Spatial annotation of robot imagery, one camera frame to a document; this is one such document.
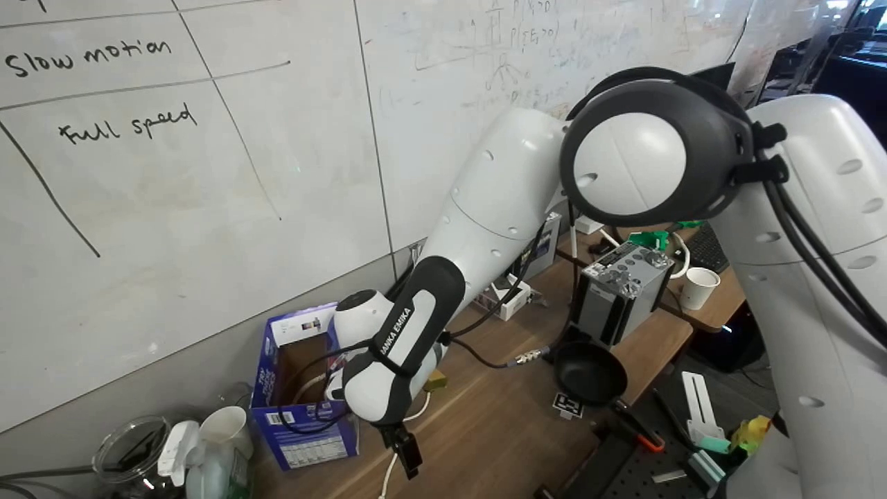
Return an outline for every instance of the blue box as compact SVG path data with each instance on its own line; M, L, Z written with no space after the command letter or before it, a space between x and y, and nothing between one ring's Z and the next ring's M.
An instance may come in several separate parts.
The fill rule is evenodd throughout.
M332 314L336 303L275 315L261 337L249 415L283 470L357 454L354 418L319 383L328 366L319 357L337 348Z

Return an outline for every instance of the cup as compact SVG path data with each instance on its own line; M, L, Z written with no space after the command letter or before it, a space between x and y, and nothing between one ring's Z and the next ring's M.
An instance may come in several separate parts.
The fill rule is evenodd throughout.
M218 407L199 423L199 438L207 443L232 445L244 461L251 458L251 434L246 409L238 404Z
M698 311L721 286L721 274L703 265L689 265L687 280L682 286L682 311Z

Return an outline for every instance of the cardboard box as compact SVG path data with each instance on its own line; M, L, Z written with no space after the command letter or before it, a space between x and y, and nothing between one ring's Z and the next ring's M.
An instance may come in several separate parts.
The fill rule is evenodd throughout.
M357 423L343 401L325 400L328 351L337 348L336 305L268 318L249 415L281 468L357 454Z

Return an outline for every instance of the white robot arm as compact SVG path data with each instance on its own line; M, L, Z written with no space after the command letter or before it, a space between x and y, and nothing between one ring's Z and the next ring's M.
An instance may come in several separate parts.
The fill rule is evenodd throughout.
M415 475L418 451L400 420L443 355L441 333L531 242L562 186L583 213L610 225L712 219L766 336L793 432L800 484L785 479L793 488L781 491L887 491L878 470L887 397L876 397L887 389L887 355L883 337L874 340L883 323L846 286L838 289L852 296L839 300L815 280L761 188L785 186L825 250L852 268L852 282L887 311L883 149L849 106L828 96L786 96L750 117L781 124L786 142L714 89L662 70L608 77L570 121L511 110L475 149L390 314L379 329L368 328L368 351L347 362L343 400L354 415L376 423ZM337 315L362 307L357 300ZM756 495L773 483L753 479Z

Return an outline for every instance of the whiteboard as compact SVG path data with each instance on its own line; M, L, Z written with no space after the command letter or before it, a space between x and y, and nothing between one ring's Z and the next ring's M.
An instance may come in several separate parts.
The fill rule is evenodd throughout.
M723 63L750 0L357 6L390 239L407 246L434 225L463 157L508 106L566 117L610 73Z
M0 52L0 430L390 250L348 0L17 0Z

